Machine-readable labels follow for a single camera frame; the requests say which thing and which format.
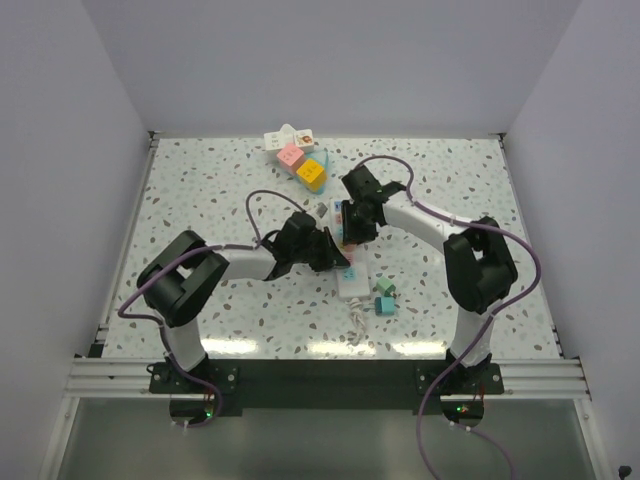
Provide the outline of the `white power strip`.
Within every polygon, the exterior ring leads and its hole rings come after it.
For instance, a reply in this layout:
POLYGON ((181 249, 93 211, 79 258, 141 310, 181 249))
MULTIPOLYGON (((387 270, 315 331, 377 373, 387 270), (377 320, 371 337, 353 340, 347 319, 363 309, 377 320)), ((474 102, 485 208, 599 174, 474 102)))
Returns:
POLYGON ((363 245, 343 244, 342 201, 332 198, 329 204, 330 229, 340 252, 349 261, 349 266, 335 271, 337 292, 340 299, 364 299, 371 295, 367 252, 363 245))

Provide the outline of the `green charger plug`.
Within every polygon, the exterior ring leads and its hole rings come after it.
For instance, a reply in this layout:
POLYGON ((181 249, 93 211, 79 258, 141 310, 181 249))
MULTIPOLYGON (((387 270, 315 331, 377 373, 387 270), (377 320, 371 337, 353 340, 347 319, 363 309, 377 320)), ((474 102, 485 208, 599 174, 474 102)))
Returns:
POLYGON ((395 283, 387 277, 380 277, 377 279, 376 290, 384 297, 395 298, 397 296, 397 287, 395 283))

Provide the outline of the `teal blue charger plug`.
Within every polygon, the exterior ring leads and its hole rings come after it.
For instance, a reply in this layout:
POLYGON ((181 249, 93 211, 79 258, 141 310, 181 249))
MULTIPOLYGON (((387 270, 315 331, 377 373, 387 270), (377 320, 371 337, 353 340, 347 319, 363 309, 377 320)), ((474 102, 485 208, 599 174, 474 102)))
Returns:
POLYGON ((396 311, 395 298, 378 296, 374 299, 374 311, 377 316, 392 316, 396 311))

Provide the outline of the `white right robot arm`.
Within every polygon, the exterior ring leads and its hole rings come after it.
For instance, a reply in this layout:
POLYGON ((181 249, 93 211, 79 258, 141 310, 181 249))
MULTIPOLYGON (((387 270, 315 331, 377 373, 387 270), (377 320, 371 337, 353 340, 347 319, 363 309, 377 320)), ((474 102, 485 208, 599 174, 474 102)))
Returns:
POLYGON ((359 166, 342 177, 349 198, 341 204, 342 242, 369 243, 390 225, 437 249, 444 257, 449 295, 458 306, 456 329, 447 349, 447 367, 435 386, 459 393, 476 386, 491 361, 495 310, 518 279, 514 260, 497 222, 459 219, 419 204, 397 181, 381 184, 359 166))

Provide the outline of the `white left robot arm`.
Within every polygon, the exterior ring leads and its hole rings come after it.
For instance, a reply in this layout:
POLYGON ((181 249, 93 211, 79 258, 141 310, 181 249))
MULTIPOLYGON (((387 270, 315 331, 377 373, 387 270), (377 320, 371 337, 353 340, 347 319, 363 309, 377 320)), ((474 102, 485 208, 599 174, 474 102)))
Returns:
POLYGON ((330 230, 301 211, 256 245, 208 246, 191 230, 179 234, 139 275, 137 294, 155 313, 171 378, 185 392, 213 389, 214 374, 201 344, 197 316, 227 280, 274 281, 303 264, 316 273, 346 269, 330 230))

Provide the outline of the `yellow cube socket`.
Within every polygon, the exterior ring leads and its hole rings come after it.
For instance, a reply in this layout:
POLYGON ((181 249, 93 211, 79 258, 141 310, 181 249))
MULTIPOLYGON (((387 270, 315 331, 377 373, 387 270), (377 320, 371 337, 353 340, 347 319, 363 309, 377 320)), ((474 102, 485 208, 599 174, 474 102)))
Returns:
POLYGON ((318 193, 327 181, 326 169, 313 158, 306 159, 296 171, 296 177, 310 192, 318 193))

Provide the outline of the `pink cube socket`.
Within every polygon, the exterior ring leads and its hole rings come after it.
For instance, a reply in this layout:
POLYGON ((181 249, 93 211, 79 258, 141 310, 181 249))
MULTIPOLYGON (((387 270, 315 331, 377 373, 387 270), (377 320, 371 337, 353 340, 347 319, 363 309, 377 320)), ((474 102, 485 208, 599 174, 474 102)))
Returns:
POLYGON ((276 157, 280 166, 291 175, 295 175, 306 161, 305 152, 294 143, 286 144, 276 157))

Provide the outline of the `white socket adapter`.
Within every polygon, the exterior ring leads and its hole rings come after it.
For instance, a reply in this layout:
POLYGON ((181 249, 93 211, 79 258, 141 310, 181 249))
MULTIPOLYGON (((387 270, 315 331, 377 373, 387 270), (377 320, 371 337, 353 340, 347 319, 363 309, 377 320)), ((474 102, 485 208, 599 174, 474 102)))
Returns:
POLYGON ((277 131, 267 132, 263 135, 266 152, 279 152, 286 145, 294 142, 296 130, 290 124, 283 124, 277 131))

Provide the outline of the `light blue triangular item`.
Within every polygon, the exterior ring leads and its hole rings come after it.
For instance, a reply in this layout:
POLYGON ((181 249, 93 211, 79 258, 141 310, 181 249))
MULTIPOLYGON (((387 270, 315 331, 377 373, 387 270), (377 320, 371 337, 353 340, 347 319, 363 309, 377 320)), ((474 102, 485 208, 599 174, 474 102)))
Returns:
MULTIPOLYGON (((321 165, 323 165, 325 167, 326 173, 327 173, 327 181, 328 181, 328 179, 329 179, 329 165, 330 165, 328 152, 326 150, 316 150, 314 152, 311 152, 307 156, 306 159, 308 159, 308 158, 313 158, 314 160, 316 160, 318 163, 320 163, 321 165)), ((324 191, 326 183, 325 183, 324 187, 318 193, 314 193, 314 194, 322 193, 324 191)))

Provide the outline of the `white cartoon sticker adapter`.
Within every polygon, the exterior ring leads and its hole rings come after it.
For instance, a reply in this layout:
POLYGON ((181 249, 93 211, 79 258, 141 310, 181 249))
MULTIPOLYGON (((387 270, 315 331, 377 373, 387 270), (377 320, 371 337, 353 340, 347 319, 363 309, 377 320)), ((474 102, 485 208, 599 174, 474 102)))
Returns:
POLYGON ((315 148, 315 140, 311 129, 295 130, 293 140, 294 145, 305 153, 310 153, 315 148))

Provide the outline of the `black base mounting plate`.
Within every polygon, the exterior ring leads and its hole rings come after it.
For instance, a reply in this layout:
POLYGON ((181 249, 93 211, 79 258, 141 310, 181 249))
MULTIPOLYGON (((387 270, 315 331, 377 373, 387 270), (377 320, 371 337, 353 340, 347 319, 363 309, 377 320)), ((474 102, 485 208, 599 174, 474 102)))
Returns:
MULTIPOLYGON (((437 376, 447 367, 446 359, 428 361, 444 362, 445 366, 439 370, 437 376)), ((394 393, 389 389, 357 387, 354 390, 322 388, 311 392, 286 391, 283 394, 251 388, 226 395, 213 384, 212 390, 205 389, 204 393, 196 398, 169 396, 169 411, 174 419, 183 418, 195 422, 218 416, 240 416, 249 409, 373 409, 439 414, 442 411, 440 399, 443 396, 436 392, 435 379, 423 394, 411 394, 406 390, 394 393)), ((477 409, 484 397, 470 398, 472 407, 477 409)))

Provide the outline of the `aluminium frame rail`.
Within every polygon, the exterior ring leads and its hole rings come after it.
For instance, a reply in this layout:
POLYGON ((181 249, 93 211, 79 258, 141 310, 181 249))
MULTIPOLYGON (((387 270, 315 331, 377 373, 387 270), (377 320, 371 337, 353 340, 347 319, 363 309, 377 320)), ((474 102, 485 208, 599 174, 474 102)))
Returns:
MULTIPOLYGON (((231 395, 251 388, 311 392, 366 387, 423 394, 442 361, 428 360, 258 360, 212 363, 212 384, 231 395)), ((149 395, 196 398, 204 387, 172 372, 161 360, 80 358, 73 362, 65 394, 79 398, 135 398, 149 395)), ((443 397, 498 396, 514 399, 587 399, 590 390, 577 360, 498 360, 476 380, 444 380, 443 397)))

